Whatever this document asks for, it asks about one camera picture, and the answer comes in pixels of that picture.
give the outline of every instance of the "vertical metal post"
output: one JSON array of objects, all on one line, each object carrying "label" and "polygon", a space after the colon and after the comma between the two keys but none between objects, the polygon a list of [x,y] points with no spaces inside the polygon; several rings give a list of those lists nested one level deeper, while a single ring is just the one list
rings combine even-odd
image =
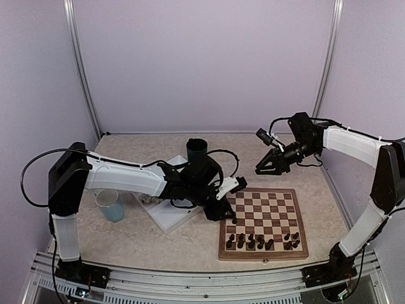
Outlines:
[{"label": "vertical metal post", "polygon": [[323,66],[321,83],[316,96],[316,103],[312,112],[312,117],[318,117],[325,97],[330,71],[332,69],[333,55],[335,53],[337,36],[339,33],[340,19],[342,18],[344,0],[335,0],[335,8],[333,11],[332,25],[330,27],[330,35],[327,49],[327,56]]},{"label": "vertical metal post", "polygon": [[101,136],[103,135],[103,132],[96,112],[96,107],[94,106],[93,103],[89,83],[87,81],[87,76],[84,69],[82,53],[80,50],[80,43],[78,39],[75,11],[73,9],[73,0],[63,0],[63,2],[65,5],[66,21],[70,32],[70,38],[72,40],[73,54],[76,61],[78,76],[80,78],[80,84],[82,85],[85,103],[87,111],[89,112],[90,115],[91,124],[93,126],[94,133],[96,133],[97,140],[99,141],[101,139]]}]

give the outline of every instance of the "wooden chessboard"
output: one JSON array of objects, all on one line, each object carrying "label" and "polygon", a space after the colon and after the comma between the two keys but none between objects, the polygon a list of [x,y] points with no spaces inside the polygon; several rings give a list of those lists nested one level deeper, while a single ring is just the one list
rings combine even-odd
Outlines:
[{"label": "wooden chessboard", "polygon": [[[308,246],[305,238],[301,211],[299,210],[296,192],[293,189],[246,188],[235,194],[228,193],[227,198],[236,212],[237,223],[222,220],[220,227],[220,260],[301,260],[308,257]],[[299,233],[297,239],[292,235]],[[237,247],[240,234],[245,234],[244,245]],[[235,240],[230,248],[226,242],[231,234]],[[248,237],[254,234],[255,240],[262,234],[265,242],[273,239],[274,244],[269,250],[248,247]],[[294,244],[299,240],[297,248],[285,249],[287,242]]]}]

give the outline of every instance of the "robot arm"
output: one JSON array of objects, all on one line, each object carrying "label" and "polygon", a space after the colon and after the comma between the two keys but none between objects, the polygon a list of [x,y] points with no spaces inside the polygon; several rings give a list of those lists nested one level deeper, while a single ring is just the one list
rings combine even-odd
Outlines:
[{"label": "robot arm", "polygon": [[275,148],[257,164],[257,174],[290,172],[291,164],[300,163],[313,154],[321,155],[323,149],[341,152],[376,169],[366,210],[331,249],[329,262],[303,270],[307,286],[339,281],[349,274],[355,276],[354,258],[366,243],[378,236],[390,218],[389,214],[405,198],[405,143],[387,144],[343,129],[333,120],[313,123],[306,113],[296,113],[288,123],[296,139],[288,146],[276,146],[273,136],[263,129],[258,131],[258,137]]},{"label": "robot arm", "polygon": [[[99,287],[105,287],[108,279],[106,269],[94,270],[80,261],[76,213],[84,189],[116,189],[169,200],[186,199],[203,207],[207,219],[217,221],[236,219],[225,195],[246,187],[243,177],[224,178],[219,164],[207,154],[183,163],[176,157],[142,165],[87,151],[81,142],[72,144],[70,150],[49,171],[48,207],[60,257],[56,276],[75,282],[85,281],[89,273],[92,277],[104,274],[104,279],[98,280]],[[217,175],[219,184],[212,183]]]}]

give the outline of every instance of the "cup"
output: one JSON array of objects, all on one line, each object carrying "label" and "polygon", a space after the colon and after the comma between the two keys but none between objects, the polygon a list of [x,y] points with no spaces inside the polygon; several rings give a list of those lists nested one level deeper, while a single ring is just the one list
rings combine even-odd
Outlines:
[{"label": "cup", "polygon": [[187,148],[187,159],[191,159],[201,154],[207,153],[208,143],[201,138],[190,138],[185,145]]},{"label": "cup", "polygon": [[111,222],[117,223],[124,218],[124,207],[117,190],[102,190],[96,195],[96,205]]}]

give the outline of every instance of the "chessboard border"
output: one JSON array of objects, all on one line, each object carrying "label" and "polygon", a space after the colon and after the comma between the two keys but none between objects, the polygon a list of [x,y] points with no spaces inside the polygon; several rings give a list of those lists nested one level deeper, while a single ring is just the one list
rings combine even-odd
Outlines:
[{"label": "chessboard border", "polygon": [[301,240],[301,251],[260,251],[260,252],[247,252],[246,251],[226,251],[225,250],[225,235],[226,235],[226,220],[221,220],[220,224],[220,242],[218,250],[219,260],[239,260],[239,261],[254,261],[266,260],[283,261],[283,260],[304,260],[309,256],[308,245],[306,242],[306,235],[304,230],[304,223],[302,221],[301,210],[299,209],[298,199],[295,189],[280,189],[280,188],[250,188],[247,187],[241,192],[262,192],[262,193],[290,193],[292,201],[297,214],[297,223],[300,232],[299,239]]}]

